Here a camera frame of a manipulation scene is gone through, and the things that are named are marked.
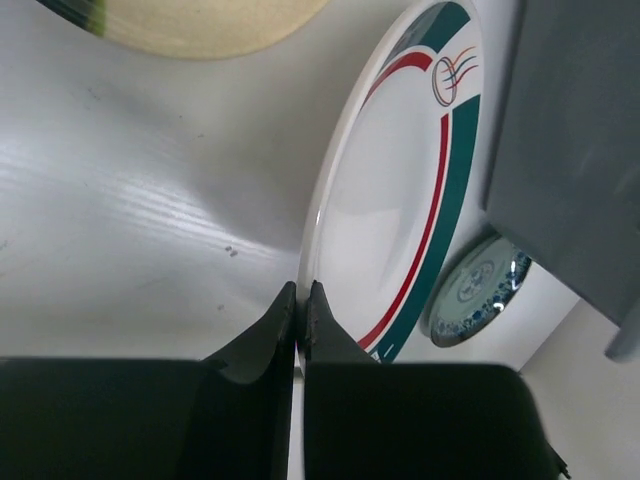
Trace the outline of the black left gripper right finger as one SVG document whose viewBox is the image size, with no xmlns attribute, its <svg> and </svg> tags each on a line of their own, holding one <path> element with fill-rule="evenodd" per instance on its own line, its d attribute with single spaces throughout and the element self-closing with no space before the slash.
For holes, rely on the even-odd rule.
<svg viewBox="0 0 640 480">
<path fill-rule="evenodd" d="M 304 315 L 306 478 L 569 477 L 518 372 L 482 363 L 379 363 L 335 320 L 320 283 Z"/>
</svg>

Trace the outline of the white plate green red rim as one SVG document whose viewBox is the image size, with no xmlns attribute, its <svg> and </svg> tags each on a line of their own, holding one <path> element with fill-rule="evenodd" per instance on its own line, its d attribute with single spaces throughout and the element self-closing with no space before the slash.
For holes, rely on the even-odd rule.
<svg viewBox="0 0 640 480">
<path fill-rule="evenodd" d="M 393 23 L 336 125 L 305 222 L 298 297 L 314 283 L 356 344 L 394 361 L 444 266 L 471 176 L 484 90 L 469 1 Z"/>
</svg>

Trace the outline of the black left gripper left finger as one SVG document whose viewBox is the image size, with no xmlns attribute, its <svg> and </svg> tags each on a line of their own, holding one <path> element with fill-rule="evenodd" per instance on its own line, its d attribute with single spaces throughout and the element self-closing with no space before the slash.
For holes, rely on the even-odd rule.
<svg viewBox="0 0 640 480">
<path fill-rule="evenodd" d="M 202 360 L 5 358 L 5 479 L 283 479 L 293 283 Z"/>
</svg>

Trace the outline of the beige plate dark leaf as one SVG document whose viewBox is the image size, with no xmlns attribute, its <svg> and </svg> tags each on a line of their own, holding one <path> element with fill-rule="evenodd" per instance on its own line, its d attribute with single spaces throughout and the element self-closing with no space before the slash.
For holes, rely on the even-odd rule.
<svg viewBox="0 0 640 480">
<path fill-rule="evenodd" d="M 185 60 L 251 54 L 287 38 L 325 0 L 59 0 L 42 6 L 79 27 L 133 50 Z"/>
</svg>

